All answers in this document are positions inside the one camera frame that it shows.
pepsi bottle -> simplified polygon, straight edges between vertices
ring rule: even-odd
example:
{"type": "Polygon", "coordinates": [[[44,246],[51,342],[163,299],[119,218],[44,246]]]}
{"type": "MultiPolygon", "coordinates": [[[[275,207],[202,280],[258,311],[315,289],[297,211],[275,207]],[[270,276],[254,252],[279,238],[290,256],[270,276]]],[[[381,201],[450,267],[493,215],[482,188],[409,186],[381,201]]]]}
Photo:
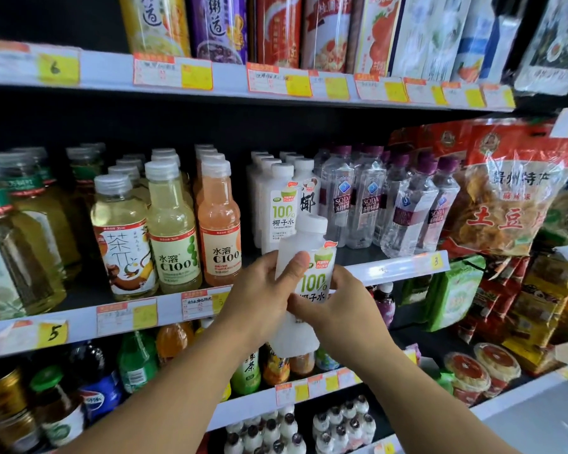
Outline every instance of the pepsi bottle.
{"type": "Polygon", "coordinates": [[[71,370],[78,379],[91,423],[113,411],[122,397],[115,360],[105,350],[97,341],[83,341],[72,344],[69,353],[71,370]]]}

person's left hand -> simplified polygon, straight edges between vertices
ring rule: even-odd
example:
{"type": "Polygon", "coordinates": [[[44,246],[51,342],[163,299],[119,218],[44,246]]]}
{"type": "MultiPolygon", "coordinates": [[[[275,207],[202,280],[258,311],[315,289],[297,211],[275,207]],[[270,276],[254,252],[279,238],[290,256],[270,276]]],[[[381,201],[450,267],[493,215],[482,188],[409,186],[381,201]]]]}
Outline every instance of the person's left hand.
{"type": "Polygon", "coordinates": [[[284,320],[288,297],[310,265],[309,253],[299,252],[274,280],[277,258],[278,252],[273,251],[243,269],[214,321],[243,335],[245,356],[273,337],[284,320]]]}

orange juice bottle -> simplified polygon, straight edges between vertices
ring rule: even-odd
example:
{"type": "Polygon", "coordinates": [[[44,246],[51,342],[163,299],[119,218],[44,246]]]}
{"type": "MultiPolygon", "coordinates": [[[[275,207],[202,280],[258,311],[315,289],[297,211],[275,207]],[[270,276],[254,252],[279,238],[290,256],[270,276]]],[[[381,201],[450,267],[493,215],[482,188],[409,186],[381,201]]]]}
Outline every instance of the orange juice bottle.
{"type": "Polygon", "coordinates": [[[231,197],[228,161],[202,162],[204,201],[198,209],[204,280],[211,286],[234,283],[242,268],[240,207],[231,197]]]}
{"type": "Polygon", "coordinates": [[[160,328],[156,336],[156,349],[158,350],[160,366],[165,366],[193,342],[194,329],[191,322],[173,323],[160,328]]]}

soda water bottle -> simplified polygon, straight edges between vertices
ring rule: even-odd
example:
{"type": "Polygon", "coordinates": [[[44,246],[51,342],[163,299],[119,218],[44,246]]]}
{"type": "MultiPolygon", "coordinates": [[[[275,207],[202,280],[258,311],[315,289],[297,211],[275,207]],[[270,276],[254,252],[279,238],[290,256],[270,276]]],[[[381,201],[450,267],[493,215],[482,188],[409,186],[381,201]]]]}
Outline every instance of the soda water bottle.
{"type": "Polygon", "coordinates": [[[350,154],[350,146],[335,146],[330,159],[322,166],[319,213],[328,219],[325,239],[339,242],[337,247],[345,246],[344,231],[354,183],[354,168],[349,165],[350,154]]]}
{"type": "Polygon", "coordinates": [[[459,167],[459,160],[453,156],[442,157],[438,161],[437,172],[433,177],[438,194],[431,205],[427,220],[425,220],[421,229],[421,234],[419,234],[415,253],[435,252],[450,206],[461,189],[453,178],[453,173],[457,167],[459,167]]]}
{"type": "Polygon", "coordinates": [[[349,248],[368,248],[372,244],[386,175],[380,159],[382,153],[382,146],[363,146],[362,156],[354,167],[355,182],[345,239],[349,248]]]}
{"type": "Polygon", "coordinates": [[[393,218],[386,225],[381,240],[381,250],[389,258],[414,254],[418,234],[438,193],[431,180],[436,167],[436,161],[421,159],[416,173],[400,183],[393,218]]]}
{"type": "Polygon", "coordinates": [[[395,198],[400,189],[400,183],[410,175],[406,167],[408,159],[408,154],[391,155],[391,166],[387,170],[386,182],[379,202],[379,213],[374,226],[374,236],[372,237],[372,243],[375,245],[381,246],[383,231],[394,214],[395,198]]]}

blue label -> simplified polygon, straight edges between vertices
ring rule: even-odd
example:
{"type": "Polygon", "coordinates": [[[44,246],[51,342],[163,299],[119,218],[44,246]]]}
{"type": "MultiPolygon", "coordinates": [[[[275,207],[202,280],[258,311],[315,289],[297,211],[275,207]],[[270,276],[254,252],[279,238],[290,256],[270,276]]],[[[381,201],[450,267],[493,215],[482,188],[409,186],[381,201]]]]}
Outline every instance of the blue label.
{"type": "Polygon", "coordinates": [[[84,406],[91,422],[99,415],[113,411],[122,398],[115,371],[95,384],[82,386],[80,395],[84,400],[84,406]]]}

